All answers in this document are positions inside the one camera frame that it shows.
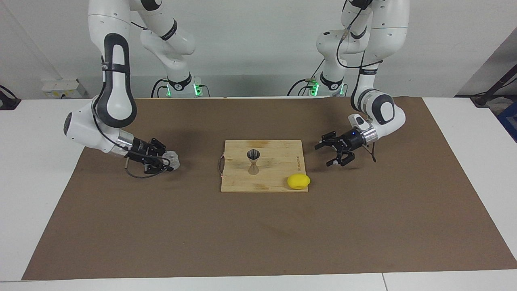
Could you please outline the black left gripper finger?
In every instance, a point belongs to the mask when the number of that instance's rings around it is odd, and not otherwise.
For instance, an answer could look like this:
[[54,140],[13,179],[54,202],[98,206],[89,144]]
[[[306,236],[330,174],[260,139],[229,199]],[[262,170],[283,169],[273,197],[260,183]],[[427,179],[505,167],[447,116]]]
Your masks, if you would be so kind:
[[336,151],[343,151],[343,135],[337,135],[336,131],[322,135],[321,140],[315,145],[315,150],[319,150],[322,147],[332,147]]
[[354,151],[342,151],[336,150],[336,158],[326,162],[326,166],[330,167],[335,164],[339,164],[344,167],[355,159]]

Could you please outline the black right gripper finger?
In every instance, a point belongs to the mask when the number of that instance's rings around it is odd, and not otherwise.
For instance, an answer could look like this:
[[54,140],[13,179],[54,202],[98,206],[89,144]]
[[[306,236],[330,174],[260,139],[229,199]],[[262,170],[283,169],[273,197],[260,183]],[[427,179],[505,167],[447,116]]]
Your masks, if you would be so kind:
[[156,138],[150,140],[150,155],[155,157],[161,157],[166,153],[166,146]]
[[169,158],[147,158],[144,161],[145,174],[157,174],[175,170],[175,162]]

